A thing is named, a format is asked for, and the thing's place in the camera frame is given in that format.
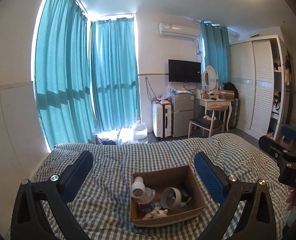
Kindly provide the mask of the black tape roll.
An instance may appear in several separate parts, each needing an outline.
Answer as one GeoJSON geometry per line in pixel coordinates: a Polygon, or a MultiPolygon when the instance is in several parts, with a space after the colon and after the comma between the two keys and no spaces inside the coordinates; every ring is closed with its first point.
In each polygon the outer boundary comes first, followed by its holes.
{"type": "Polygon", "coordinates": [[[179,202],[181,201],[181,192],[175,187],[166,188],[161,197],[161,206],[165,209],[174,209],[179,207],[179,202]]]}

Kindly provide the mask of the white plush toy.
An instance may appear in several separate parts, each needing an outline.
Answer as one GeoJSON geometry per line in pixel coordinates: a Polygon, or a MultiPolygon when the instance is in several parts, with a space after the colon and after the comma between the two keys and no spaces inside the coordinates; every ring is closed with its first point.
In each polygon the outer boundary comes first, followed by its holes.
{"type": "Polygon", "coordinates": [[[153,211],[147,213],[143,219],[155,219],[155,218],[163,218],[163,217],[167,217],[168,215],[168,209],[165,210],[157,210],[154,209],[153,211]]]}

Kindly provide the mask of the clear plastic water bottle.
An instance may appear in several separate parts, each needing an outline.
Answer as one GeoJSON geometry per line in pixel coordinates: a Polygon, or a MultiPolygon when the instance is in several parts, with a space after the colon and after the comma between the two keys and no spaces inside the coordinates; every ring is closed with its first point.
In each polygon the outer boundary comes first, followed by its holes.
{"type": "Polygon", "coordinates": [[[144,195],[137,199],[137,204],[143,213],[152,212],[156,207],[155,190],[146,187],[144,195]]]}

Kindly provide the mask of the white hair dryer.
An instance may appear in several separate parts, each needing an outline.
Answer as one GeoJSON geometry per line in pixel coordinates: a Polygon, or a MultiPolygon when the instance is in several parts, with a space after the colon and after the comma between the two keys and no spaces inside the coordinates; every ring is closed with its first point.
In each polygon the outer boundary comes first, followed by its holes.
{"type": "Polygon", "coordinates": [[[139,199],[145,194],[145,184],[142,177],[138,176],[134,179],[131,186],[131,197],[139,199]]]}

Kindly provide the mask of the white dressing table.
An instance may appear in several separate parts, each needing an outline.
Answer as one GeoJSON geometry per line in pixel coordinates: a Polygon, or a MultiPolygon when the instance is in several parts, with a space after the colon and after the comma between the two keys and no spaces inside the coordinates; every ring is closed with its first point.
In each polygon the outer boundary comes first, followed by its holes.
{"type": "Polygon", "coordinates": [[[217,99],[217,100],[211,100],[211,99],[196,99],[197,104],[204,107],[204,113],[206,114],[208,110],[211,110],[213,108],[223,108],[227,107],[229,110],[227,121],[226,121],[226,131],[229,131],[229,121],[230,117],[232,115],[232,100],[224,100],[224,99],[217,99]]]}

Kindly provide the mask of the white louvred wardrobe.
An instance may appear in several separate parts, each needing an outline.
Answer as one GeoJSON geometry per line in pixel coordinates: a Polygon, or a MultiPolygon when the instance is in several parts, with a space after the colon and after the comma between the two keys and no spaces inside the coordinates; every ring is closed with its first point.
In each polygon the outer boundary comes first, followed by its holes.
{"type": "Polygon", "coordinates": [[[277,140],[284,118],[287,48],[278,35],[230,44],[232,83],[240,100],[237,128],[259,139],[277,140]]]}

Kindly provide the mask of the brown cardboard box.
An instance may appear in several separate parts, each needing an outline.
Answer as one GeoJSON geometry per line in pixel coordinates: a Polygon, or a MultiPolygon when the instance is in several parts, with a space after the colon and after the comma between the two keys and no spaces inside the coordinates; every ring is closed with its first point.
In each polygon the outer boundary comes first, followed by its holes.
{"type": "Polygon", "coordinates": [[[130,220],[157,228],[199,216],[205,201],[194,170],[179,166],[132,174],[130,220]]]}

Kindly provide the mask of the oval vanity mirror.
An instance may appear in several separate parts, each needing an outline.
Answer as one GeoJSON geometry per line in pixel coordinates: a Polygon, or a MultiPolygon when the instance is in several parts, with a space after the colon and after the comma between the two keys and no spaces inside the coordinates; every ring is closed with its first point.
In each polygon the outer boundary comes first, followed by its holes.
{"type": "Polygon", "coordinates": [[[218,77],[215,69],[211,65],[206,66],[202,74],[202,83],[205,91],[209,92],[217,89],[218,77]]]}

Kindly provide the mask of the silver mini fridge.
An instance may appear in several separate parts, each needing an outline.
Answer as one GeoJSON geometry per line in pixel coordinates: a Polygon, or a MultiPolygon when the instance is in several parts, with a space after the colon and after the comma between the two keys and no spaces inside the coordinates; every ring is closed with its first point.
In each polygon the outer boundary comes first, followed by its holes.
{"type": "Polygon", "coordinates": [[[194,114],[194,95],[191,93],[173,93],[172,104],[172,136],[188,135],[189,121],[194,114]]]}

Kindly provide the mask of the white suitcase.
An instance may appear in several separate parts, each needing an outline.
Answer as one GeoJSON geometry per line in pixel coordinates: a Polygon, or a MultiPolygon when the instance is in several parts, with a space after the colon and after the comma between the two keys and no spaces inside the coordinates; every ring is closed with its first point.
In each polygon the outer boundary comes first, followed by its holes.
{"type": "Polygon", "coordinates": [[[152,105],[153,132],[157,138],[167,138],[172,133],[172,108],[170,104],[152,105]]]}

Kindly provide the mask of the right teal curtain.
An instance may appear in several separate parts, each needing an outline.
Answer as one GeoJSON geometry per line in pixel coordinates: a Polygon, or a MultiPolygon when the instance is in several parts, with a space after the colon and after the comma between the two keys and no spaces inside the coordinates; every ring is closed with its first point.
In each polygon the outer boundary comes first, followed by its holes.
{"type": "Polygon", "coordinates": [[[204,40],[205,66],[212,66],[215,69],[220,87],[231,78],[228,30],[224,26],[204,21],[200,26],[204,40]]]}

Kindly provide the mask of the teal curtain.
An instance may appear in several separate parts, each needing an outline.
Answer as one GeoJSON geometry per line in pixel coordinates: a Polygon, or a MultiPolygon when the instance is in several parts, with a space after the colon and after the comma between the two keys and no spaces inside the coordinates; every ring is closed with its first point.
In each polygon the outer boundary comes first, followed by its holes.
{"type": "Polygon", "coordinates": [[[131,127],[140,116],[134,18],[91,23],[90,67],[100,131],[131,127]]]}
{"type": "Polygon", "coordinates": [[[212,66],[215,69],[220,87],[231,78],[228,30],[224,26],[204,21],[200,26],[204,40],[205,66],[212,66]]]}
{"type": "Polygon", "coordinates": [[[49,148],[93,141],[87,18],[74,0],[46,0],[35,47],[34,90],[49,148]]]}

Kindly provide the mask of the large clear water jug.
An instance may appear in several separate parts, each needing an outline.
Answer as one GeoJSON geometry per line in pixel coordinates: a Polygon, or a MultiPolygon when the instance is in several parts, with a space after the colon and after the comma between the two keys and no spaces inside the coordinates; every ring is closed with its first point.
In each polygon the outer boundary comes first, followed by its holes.
{"type": "Polygon", "coordinates": [[[145,123],[137,120],[132,127],[133,141],[135,143],[146,144],[148,142],[148,130],[145,123]]]}

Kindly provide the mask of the white air conditioner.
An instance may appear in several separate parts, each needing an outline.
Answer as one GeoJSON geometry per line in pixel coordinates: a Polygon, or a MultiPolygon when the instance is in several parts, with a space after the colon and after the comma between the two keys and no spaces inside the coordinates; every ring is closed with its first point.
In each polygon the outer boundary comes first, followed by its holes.
{"type": "Polygon", "coordinates": [[[187,38],[191,40],[198,40],[201,32],[198,29],[177,24],[160,23],[158,25],[160,36],[187,38]]]}

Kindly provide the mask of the left teal curtain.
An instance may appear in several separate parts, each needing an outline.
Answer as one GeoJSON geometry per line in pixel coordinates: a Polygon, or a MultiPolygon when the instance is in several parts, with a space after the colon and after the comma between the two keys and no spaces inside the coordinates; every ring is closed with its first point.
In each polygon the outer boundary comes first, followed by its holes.
{"type": "Polygon", "coordinates": [[[93,141],[87,18],[74,0],[46,0],[35,47],[34,90],[49,148],[93,141]]]}

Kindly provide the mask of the middle teal curtain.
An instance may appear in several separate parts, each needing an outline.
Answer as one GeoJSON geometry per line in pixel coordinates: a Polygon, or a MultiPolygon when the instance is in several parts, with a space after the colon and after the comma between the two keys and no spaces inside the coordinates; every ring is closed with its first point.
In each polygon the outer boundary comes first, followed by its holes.
{"type": "Polygon", "coordinates": [[[131,127],[140,116],[134,18],[91,23],[90,67],[100,131],[131,127]]]}

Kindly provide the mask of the black wall television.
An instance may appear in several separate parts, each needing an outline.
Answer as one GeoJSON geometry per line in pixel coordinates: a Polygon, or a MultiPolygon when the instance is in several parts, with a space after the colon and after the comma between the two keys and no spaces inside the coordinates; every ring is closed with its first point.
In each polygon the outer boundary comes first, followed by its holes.
{"type": "Polygon", "coordinates": [[[200,83],[201,63],[182,60],[168,60],[169,82],[200,83]]]}

